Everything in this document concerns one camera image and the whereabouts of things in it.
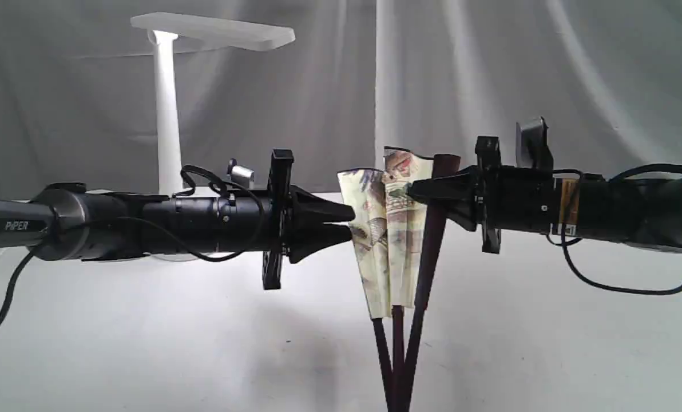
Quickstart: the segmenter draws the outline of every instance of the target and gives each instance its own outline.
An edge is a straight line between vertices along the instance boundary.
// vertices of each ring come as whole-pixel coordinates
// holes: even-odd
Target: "printed fan paper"
[[[338,173],[343,202],[356,214],[348,226],[372,319],[391,316],[383,175],[377,169]]]
[[[391,304],[414,308],[427,206],[409,198],[407,189],[432,177],[433,159],[388,147],[384,167]]]

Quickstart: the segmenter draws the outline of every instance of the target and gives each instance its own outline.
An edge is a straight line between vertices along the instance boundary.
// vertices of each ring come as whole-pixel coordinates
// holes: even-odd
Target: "white desk lamp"
[[[176,78],[173,72],[173,40],[193,37],[215,47],[266,52],[295,40],[289,27],[268,26],[173,13],[150,13],[130,19],[133,27],[146,29],[155,57],[156,118],[158,131],[158,191],[173,195],[184,189],[181,171],[179,111],[176,107]]]

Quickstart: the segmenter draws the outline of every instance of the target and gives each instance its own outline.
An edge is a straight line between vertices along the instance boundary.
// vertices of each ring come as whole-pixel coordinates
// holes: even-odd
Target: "white table surface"
[[[504,232],[495,256],[447,229],[413,410],[682,411],[682,294],[602,292],[539,235]],[[0,302],[24,254],[0,259]],[[597,242],[572,255],[601,281],[682,279],[679,255]],[[0,411],[20,410],[384,410],[351,243],[286,262],[268,292],[259,253],[33,261],[0,330]]]

